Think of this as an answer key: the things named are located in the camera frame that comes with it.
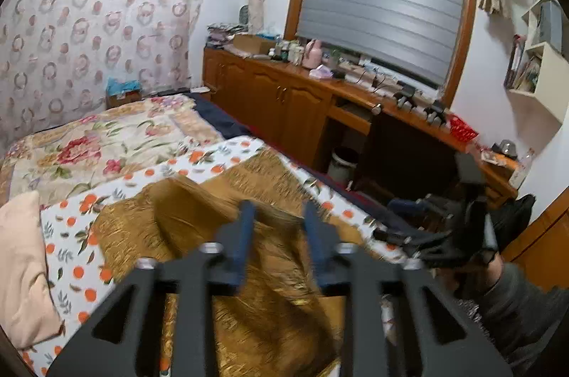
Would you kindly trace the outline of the person right hand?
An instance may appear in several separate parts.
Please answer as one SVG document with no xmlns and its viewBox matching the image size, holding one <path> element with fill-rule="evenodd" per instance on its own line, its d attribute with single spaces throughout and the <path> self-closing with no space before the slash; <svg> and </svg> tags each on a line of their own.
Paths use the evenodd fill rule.
<svg viewBox="0 0 569 377">
<path fill-rule="evenodd" d="M 445 237 L 430 247 L 408 247 L 411 259 L 434 269 L 450 291 L 458 296 L 476 296 L 490 290 L 504 271 L 504 262 L 493 240 L 486 237 L 457 240 Z"/>
</svg>

